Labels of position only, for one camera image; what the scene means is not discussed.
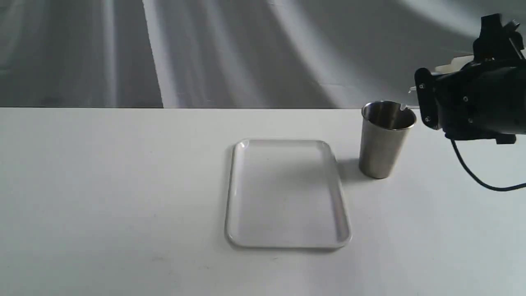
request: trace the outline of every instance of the table surface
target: table surface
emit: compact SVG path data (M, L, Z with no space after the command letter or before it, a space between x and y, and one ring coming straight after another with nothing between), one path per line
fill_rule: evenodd
M524 295L526 190L477 185L417 124L393 175L357 169L359 110L0 109L2 295ZM335 252L245 250L224 234L232 147L317 139L352 227ZM460 143L493 185L516 145Z

